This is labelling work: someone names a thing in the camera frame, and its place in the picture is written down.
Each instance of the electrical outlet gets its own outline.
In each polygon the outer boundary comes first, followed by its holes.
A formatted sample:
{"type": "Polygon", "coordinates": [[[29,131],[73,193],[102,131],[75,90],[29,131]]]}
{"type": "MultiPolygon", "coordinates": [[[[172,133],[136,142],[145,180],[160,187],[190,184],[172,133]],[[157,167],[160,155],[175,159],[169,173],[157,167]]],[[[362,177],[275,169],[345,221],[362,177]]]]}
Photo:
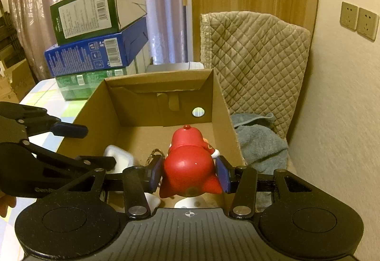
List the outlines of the electrical outlet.
{"type": "Polygon", "coordinates": [[[341,8],[341,25],[356,29],[356,23],[358,21],[359,8],[350,3],[342,2],[341,8]]]}
{"type": "Polygon", "coordinates": [[[378,26],[379,15],[364,8],[359,8],[358,25],[356,30],[360,34],[363,34],[369,39],[375,40],[378,26]]]}

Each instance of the table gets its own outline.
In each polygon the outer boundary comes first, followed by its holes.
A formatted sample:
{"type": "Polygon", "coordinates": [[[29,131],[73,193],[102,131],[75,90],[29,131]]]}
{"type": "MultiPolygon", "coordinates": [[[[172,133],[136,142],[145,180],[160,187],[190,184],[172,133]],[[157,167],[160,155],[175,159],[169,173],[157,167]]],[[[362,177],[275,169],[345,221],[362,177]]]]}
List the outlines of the table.
{"type": "MultiPolygon", "coordinates": [[[[72,123],[86,100],[76,100],[66,102],[55,79],[48,79],[39,82],[21,104],[46,108],[52,116],[59,117],[62,121],[72,123]]],[[[56,151],[61,144],[63,137],[54,136],[52,133],[30,137],[29,140],[46,149],[56,151]]],[[[20,212],[35,202],[35,199],[17,198],[14,209],[9,208],[7,217],[0,217],[0,261],[19,261],[24,257],[24,252],[14,233],[14,223],[20,212]]]]}

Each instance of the green box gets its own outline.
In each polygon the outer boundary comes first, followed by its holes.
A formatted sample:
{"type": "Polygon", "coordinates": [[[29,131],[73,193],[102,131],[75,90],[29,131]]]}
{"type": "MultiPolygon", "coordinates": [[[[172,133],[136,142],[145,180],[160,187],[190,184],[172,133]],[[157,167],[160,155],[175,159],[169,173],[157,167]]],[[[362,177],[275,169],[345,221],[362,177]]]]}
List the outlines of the green box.
{"type": "Polygon", "coordinates": [[[128,67],[59,76],[56,77],[56,81],[65,100],[84,100],[94,93],[105,78],[134,74],[136,74],[135,60],[128,67]]]}
{"type": "Polygon", "coordinates": [[[59,46],[118,33],[146,15],[145,0],[62,0],[50,6],[59,46]]]}

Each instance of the beige quilted cloth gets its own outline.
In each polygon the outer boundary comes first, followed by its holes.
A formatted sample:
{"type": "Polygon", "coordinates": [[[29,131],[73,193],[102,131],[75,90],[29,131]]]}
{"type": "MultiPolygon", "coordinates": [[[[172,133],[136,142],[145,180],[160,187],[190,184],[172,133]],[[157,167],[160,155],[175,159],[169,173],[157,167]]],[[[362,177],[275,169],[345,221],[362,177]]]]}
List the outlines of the beige quilted cloth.
{"type": "Polygon", "coordinates": [[[201,16],[201,62],[218,74],[231,114],[273,112],[285,138],[309,55],[310,32],[250,11],[201,16]]]}

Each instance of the red figurine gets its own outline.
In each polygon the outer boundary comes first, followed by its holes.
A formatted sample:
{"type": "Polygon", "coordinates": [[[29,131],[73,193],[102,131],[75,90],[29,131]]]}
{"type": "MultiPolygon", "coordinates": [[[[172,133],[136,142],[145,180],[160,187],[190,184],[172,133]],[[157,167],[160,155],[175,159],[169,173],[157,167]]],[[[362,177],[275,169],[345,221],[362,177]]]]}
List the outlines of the red figurine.
{"type": "Polygon", "coordinates": [[[222,193],[213,161],[217,155],[219,151],[208,144],[195,127],[185,125],[176,130],[164,160],[160,197],[222,193]]]}

